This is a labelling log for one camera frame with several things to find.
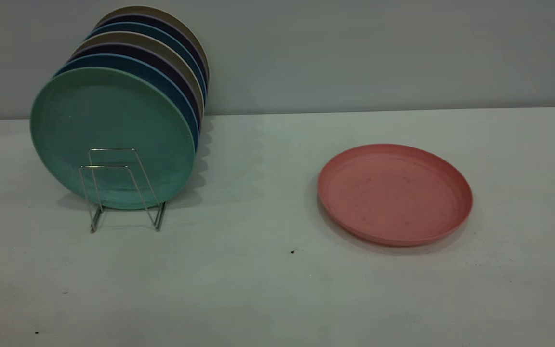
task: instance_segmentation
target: stack of plates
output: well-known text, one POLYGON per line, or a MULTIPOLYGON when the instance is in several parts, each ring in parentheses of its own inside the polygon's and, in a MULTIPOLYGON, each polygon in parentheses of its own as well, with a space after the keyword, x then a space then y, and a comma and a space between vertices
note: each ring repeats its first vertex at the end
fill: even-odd
MULTIPOLYGON (((102 18, 40 91, 31 138, 48 170, 84 197, 79 166, 91 148, 135 148, 159 202, 192 172, 209 64, 192 31, 158 9, 131 6, 102 18)), ((101 165, 128 165, 148 206, 156 205, 134 152, 93 152, 101 165)), ((88 198, 106 207, 140 209, 125 170, 84 171, 88 198), (99 187, 99 198, 95 184, 99 187)))

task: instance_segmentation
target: plate stand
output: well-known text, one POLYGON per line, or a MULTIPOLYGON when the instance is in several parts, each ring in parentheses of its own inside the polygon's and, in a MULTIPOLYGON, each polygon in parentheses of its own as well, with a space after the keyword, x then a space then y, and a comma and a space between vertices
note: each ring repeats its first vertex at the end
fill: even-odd
POLYGON ((145 166, 143 166, 143 162, 141 161, 141 158, 138 155, 138 152, 136 151, 136 149, 134 148, 91 148, 87 155, 89 156, 89 165, 81 165, 79 166, 79 176, 81 178, 81 183, 83 184, 83 191, 85 194, 85 200, 87 201, 87 206, 89 207, 89 216, 90 216, 90 220, 91 220, 91 233, 95 233, 95 231, 97 230, 97 224, 100 220, 100 216, 102 215, 102 213, 104 213, 104 210, 106 209, 105 206, 102 205, 102 201, 100 199, 100 189, 97 186, 97 181, 95 180, 95 169, 125 169, 130 173, 130 178, 132 179, 132 183, 134 184, 134 187, 136 187, 136 191, 138 191, 138 196, 141 198, 141 201, 143 202, 143 206, 145 207, 145 211, 147 211, 147 215, 149 216, 149 219, 151 220, 151 224, 153 225, 154 229, 156 231, 160 231, 160 227, 161 227, 161 223, 162 223, 162 219, 164 217, 164 208, 166 207, 166 202, 160 203, 157 196, 156 196, 156 192, 154 191, 154 187, 152 187, 151 185, 151 181, 149 180, 148 176, 147 176, 147 172, 145 171, 145 166), (145 202, 145 198, 143 197, 143 193, 141 192, 141 190, 138 187, 138 184, 136 182, 136 178, 134 178, 134 174, 132 173, 132 169, 130 169, 130 167, 128 165, 94 165, 93 164, 93 160, 91 160, 91 153, 92 152, 123 152, 123 151, 128 151, 128 152, 134 152, 134 154, 136 155, 136 159, 138 160, 138 164, 141 166, 141 169, 143 170, 143 174, 145 175, 145 180, 147 180, 147 184, 149 186, 149 188, 151 189, 151 193, 154 196, 154 199, 156 200, 156 206, 157 206, 157 214, 156 214, 156 218, 153 218, 151 216, 151 213, 149 211, 149 208, 147 207, 147 203, 145 202), (95 193, 97 195, 97 209, 95 210, 95 213, 92 212, 92 208, 91 208, 91 202, 89 201, 89 196, 87 195, 87 188, 84 184, 84 178, 83 178, 83 170, 86 169, 90 169, 91 170, 91 175, 93 177, 93 184, 95 186, 95 193))

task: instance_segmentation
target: beige plate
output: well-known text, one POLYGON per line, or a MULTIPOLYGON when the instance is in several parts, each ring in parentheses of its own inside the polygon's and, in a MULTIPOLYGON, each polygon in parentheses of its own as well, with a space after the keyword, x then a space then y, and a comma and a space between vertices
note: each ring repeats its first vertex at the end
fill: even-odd
POLYGON ((202 48, 200 41, 196 38, 196 35, 194 35, 194 33, 192 33, 192 31, 188 27, 186 27, 185 24, 181 22, 181 20, 178 20, 177 18, 173 17, 169 13, 166 13, 162 10, 156 9, 154 7, 148 7, 148 6, 126 6, 120 9, 116 9, 111 13, 105 15, 104 17, 102 17, 101 20, 99 20, 99 22, 97 22, 95 26, 96 27, 99 26, 102 22, 105 22, 110 18, 117 17, 118 15, 126 15, 126 14, 149 15, 151 17, 158 18, 163 22, 167 22, 167 24, 170 24, 170 26, 173 26, 174 28, 178 29, 181 33, 183 33, 183 35, 185 35, 187 38, 190 39, 190 41, 192 42, 196 50, 202 56, 202 59, 203 59, 202 63, 205 66, 205 70, 207 70, 207 79, 209 79, 209 61, 207 60, 207 55, 205 54, 205 50, 202 48))
POLYGON ((198 79, 190 69, 190 66, 183 60, 183 58, 177 54, 172 48, 163 44, 161 41, 156 40, 147 35, 132 33, 130 31, 110 31, 107 33, 102 33, 100 35, 95 35, 90 39, 83 42, 72 55, 82 51, 85 48, 96 46, 98 44, 104 43, 126 43, 145 48, 153 53, 156 53, 167 62, 169 62, 174 68, 177 69, 183 75, 183 78, 188 81, 192 88, 192 92, 196 97, 198 104, 198 109, 200 110, 201 116, 205 115, 205 101, 200 90, 200 84, 198 79))

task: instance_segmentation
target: white table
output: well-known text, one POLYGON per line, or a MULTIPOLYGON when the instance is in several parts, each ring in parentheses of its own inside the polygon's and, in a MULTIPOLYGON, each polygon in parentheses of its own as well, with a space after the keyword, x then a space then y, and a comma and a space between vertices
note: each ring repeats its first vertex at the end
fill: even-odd
POLYGON ((160 233, 46 171, 0 121, 0 346, 554 346, 555 108, 206 117, 160 233), (445 158, 475 204, 423 248, 354 239, 322 213, 335 154, 445 158))

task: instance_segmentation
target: gray wall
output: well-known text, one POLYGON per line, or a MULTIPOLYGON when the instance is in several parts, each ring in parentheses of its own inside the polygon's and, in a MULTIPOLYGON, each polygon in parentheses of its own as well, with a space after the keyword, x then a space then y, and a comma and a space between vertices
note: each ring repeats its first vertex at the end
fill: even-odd
POLYGON ((0 117, 134 3, 203 42, 209 114, 555 106, 555 0, 0 0, 0 117))

